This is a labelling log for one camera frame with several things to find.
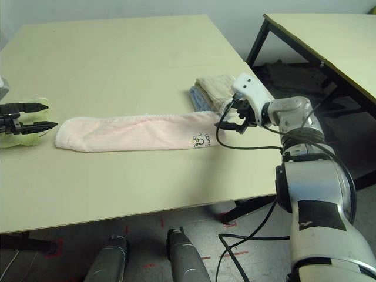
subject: wire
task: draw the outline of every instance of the wire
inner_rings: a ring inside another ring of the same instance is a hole
[[[334,96],[335,91],[329,93],[320,103],[318,103],[310,112],[309,114],[304,118],[303,122],[301,123],[300,128],[303,128],[304,125],[306,125],[306,122],[310,118],[310,116],[313,114],[315,110],[317,110],[320,106],[325,104],[332,96]]]
[[[28,268],[28,270],[26,271],[26,273],[25,273],[25,275],[23,276],[23,278],[20,280],[20,282],[24,282],[24,280],[25,280],[26,277],[28,276],[31,267],[33,266],[33,263],[34,263],[34,261],[35,261],[35,257],[36,257],[37,254],[38,254],[38,252],[35,252],[35,254],[34,254],[34,256],[33,256],[33,259],[31,260],[31,263],[30,263],[30,265],[29,265],[29,268]]]
[[[229,113],[231,107],[234,105],[234,102],[235,102],[235,99],[233,99],[231,101],[231,103],[229,103],[227,106],[226,106],[226,110],[224,111],[222,117],[220,118],[219,120],[219,123],[217,124],[217,130],[216,130],[216,139],[217,139],[217,142],[219,144],[221,144],[223,147],[226,147],[226,148],[229,148],[229,149],[235,149],[235,150],[261,150],[261,149],[277,149],[279,151],[282,150],[281,147],[277,147],[277,146],[263,146],[263,147],[234,147],[234,146],[230,146],[230,145],[227,145],[227,144],[224,144],[221,140],[219,140],[219,129],[220,129],[220,126],[224,120],[224,118],[227,116],[227,114]]]
[[[322,150],[323,152],[328,154],[333,159],[333,161],[335,161],[340,166],[340,168],[342,168],[342,170],[344,171],[345,176],[348,180],[348,184],[350,186],[351,207],[350,207],[350,215],[348,217],[348,221],[351,224],[354,224],[355,215],[357,213],[357,191],[355,189],[355,184],[354,184],[353,178],[351,177],[351,174],[348,171],[346,165],[334,153],[332,153],[331,151],[326,149],[324,146],[319,145],[316,142],[311,141],[310,139],[295,136],[295,135],[292,135],[292,134],[289,134],[289,133],[279,132],[279,131],[276,131],[276,130],[273,130],[273,129],[270,129],[270,128],[267,128],[267,127],[264,127],[264,128],[266,130],[269,130],[270,132],[280,134],[280,135],[283,135],[283,136],[287,136],[289,138],[293,138],[295,140],[298,140],[298,141],[301,141],[303,143],[307,143],[307,144],[310,144],[312,146],[319,148],[320,150]]]
[[[242,236],[242,235],[235,235],[235,234],[221,234],[222,237],[228,238],[238,238],[238,239],[247,239],[247,240],[254,240],[254,241],[283,241],[289,240],[290,236],[280,236],[280,237],[252,237],[249,236]]]
[[[18,256],[18,254],[19,254],[19,251],[16,252],[16,254],[15,254],[14,257],[12,258],[12,260],[9,262],[9,264],[8,264],[7,267],[5,268],[4,272],[1,274],[1,276],[0,276],[0,281],[2,281],[2,279],[4,278],[5,273],[8,271],[8,269],[10,268],[10,266],[12,265],[12,263],[14,262],[14,260],[15,260],[16,257]]]
[[[221,265],[221,262],[223,260],[223,257],[224,255],[228,252],[231,259],[234,261],[234,264],[235,266],[237,267],[238,271],[240,272],[240,275],[241,277],[243,278],[243,280],[245,282],[248,282],[249,279],[247,277],[247,275],[245,274],[243,268],[241,267],[240,263],[238,262],[238,260],[236,259],[234,253],[232,252],[232,248],[233,247],[236,247],[240,244],[243,244],[245,241],[248,241],[248,240],[251,240],[251,238],[256,235],[257,232],[259,232],[261,230],[261,228],[263,228],[263,226],[266,224],[266,222],[268,221],[269,217],[271,216],[271,213],[273,212],[274,210],[274,207],[276,206],[277,204],[277,200],[275,199],[273,204],[271,205],[268,213],[266,214],[264,220],[260,223],[260,225],[247,237],[245,237],[244,239],[240,240],[239,242],[235,243],[235,244],[232,244],[231,246],[229,246],[226,241],[223,239],[223,237],[229,237],[229,235],[232,235],[232,234],[219,234],[218,237],[219,237],[219,240],[222,242],[222,244],[224,245],[224,247],[226,248],[226,250],[222,253],[222,255],[220,256],[219,258],[219,261],[218,261],[218,265],[217,265],[217,271],[216,271],[216,282],[218,282],[218,274],[219,274],[219,267]]]
[[[320,102],[320,103],[318,103],[311,111],[310,111],[310,113],[304,118],[304,120],[303,120],[303,122],[301,123],[301,126],[300,126],[300,128],[303,128],[304,127],[304,125],[306,125],[306,122],[308,121],[308,119],[310,118],[310,116],[313,114],[313,112],[315,111],[315,110],[317,110],[317,108],[318,107],[320,107],[321,106],[321,103],[322,102]]]

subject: white wall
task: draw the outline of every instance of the white wall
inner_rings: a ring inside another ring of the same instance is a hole
[[[0,0],[0,48],[24,24],[84,19],[208,14],[242,58],[246,58],[264,13],[364,14],[376,0]],[[269,35],[256,64],[301,58]]]

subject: light wooden tabletop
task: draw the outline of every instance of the light wooden tabletop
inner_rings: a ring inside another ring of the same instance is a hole
[[[266,14],[376,104],[376,16]]]
[[[51,121],[193,111],[197,77],[254,75],[205,15],[27,25],[0,53],[11,91],[1,103],[44,96]],[[0,233],[275,193],[277,150],[220,146],[82,153],[57,149],[58,127],[34,147],[0,155]],[[280,145],[251,128],[235,146]]]

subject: pink towel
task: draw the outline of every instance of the pink towel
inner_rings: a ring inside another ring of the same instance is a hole
[[[214,112],[185,115],[76,117],[56,135],[56,147],[83,152],[179,150],[217,145]]]

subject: beige cloth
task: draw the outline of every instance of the beige cloth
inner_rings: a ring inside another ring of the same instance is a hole
[[[207,76],[204,78],[196,79],[196,87],[201,87],[209,97],[210,102],[208,104],[214,105],[214,108],[223,113],[224,107],[231,102],[234,92],[231,89],[231,85],[235,81],[235,77],[232,75],[219,75],[219,76]]]

